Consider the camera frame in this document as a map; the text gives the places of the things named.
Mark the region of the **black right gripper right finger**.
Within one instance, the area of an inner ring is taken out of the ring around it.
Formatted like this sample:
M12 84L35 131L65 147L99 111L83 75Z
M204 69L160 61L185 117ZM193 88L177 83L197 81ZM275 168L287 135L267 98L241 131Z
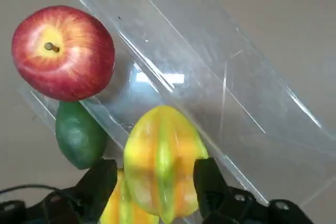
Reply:
M292 201L264 206L249 191L228 186L212 157L195 161L193 181L202 223L313 224Z

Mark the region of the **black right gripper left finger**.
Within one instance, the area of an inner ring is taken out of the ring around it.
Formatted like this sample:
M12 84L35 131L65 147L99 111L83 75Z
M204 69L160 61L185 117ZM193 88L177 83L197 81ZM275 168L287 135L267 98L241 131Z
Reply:
M23 200L1 202L1 223L99 223L117 184L117 163L99 159L74 186L59 189L43 184L24 184L1 190L46 189L50 193L27 207Z

